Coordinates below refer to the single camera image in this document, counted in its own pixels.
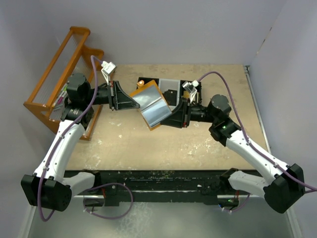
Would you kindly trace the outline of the yellow leather card holder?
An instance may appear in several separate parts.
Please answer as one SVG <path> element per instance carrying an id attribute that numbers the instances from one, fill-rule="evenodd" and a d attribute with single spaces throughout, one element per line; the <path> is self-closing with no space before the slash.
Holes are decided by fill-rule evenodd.
<path id="1" fill-rule="evenodd" d="M 167 101 L 154 80 L 148 83 L 140 80 L 137 82 L 137 89 L 129 96 L 140 105 L 139 112 L 149 130 L 158 128 L 160 123 L 172 114 Z"/>

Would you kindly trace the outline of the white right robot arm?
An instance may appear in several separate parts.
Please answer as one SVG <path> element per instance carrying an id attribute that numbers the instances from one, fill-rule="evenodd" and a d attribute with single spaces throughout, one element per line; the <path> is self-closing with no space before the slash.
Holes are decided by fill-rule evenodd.
<path id="1" fill-rule="evenodd" d="M 304 172 L 297 165 L 289 165 L 255 143 L 229 116 L 231 107 L 224 95 L 214 95 L 208 106 L 190 105 L 183 98 L 161 124 L 186 128 L 191 121 L 210 122 L 212 138 L 246 160 L 260 174 L 249 175 L 229 169 L 221 177 L 220 188 L 226 194 L 242 190 L 263 198 L 276 212 L 285 213 L 304 194 Z"/>

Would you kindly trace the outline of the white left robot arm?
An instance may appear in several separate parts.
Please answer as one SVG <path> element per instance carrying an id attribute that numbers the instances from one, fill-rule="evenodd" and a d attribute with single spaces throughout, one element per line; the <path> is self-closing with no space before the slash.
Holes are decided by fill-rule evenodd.
<path id="1" fill-rule="evenodd" d="M 84 134 L 93 105 L 108 104 L 112 110 L 138 109 L 134 99 L 128 96 L 118 81 L 110 81 L 106 87 L 91 88 L 82 73 L 72 74 L 67 82 L 69 104 L 65 107 L 58 132 L 41 164 L 32 175 L 24 175 L 21 186 L 30 205 L 53 211 L 64 211 L 71 199 L 85 191 L 97 194 L 102 189 L 100 172 L 82 170 L 65 178 L 70 156 Z"/>

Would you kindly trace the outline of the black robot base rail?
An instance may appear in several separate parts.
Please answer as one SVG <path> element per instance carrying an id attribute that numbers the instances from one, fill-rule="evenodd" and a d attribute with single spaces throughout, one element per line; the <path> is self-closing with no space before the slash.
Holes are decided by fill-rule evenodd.
<path id="1" fill-rule="evenodd" d="M 217 205 L 246 192 L 221 180 L 224 170 L 103 170 L 96 190 L 83 191 L 85 198 L 103 198 L 105 206 L 121 202 L 203 203 Z"/>

